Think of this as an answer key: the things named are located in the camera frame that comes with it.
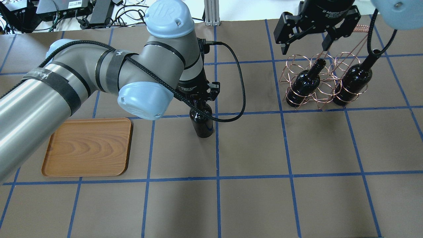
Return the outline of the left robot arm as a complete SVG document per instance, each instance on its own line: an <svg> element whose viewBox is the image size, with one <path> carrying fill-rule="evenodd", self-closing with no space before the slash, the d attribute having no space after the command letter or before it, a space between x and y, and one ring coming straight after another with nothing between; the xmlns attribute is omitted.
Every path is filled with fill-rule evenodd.
<svg viewBox="0 0 423 238"><path fill-rule="evenodd" d="M204 77L188 6L158 0L146 11L150 33L141 53L101 42L61 39L50 55L1 97L1 183L95 91L113 94L128 113L157 120L186 86Z"/></svg>

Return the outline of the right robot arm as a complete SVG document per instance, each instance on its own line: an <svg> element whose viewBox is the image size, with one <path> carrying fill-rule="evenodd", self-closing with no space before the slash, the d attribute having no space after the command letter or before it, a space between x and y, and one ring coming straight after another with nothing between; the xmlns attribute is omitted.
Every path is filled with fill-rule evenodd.
<svg viewBox="0 0 423 238"><path fill-rule="evenodd" d="M372 0L375 9L386 24L395 30L422 27L421 0ZM349 37L361 19L353 0L304 0L299 3L298 15L283 12L273 32L275 42L281 45L284 55L290 45L309 34L327 35L322 50L328 51L341 37Z"/></svg>

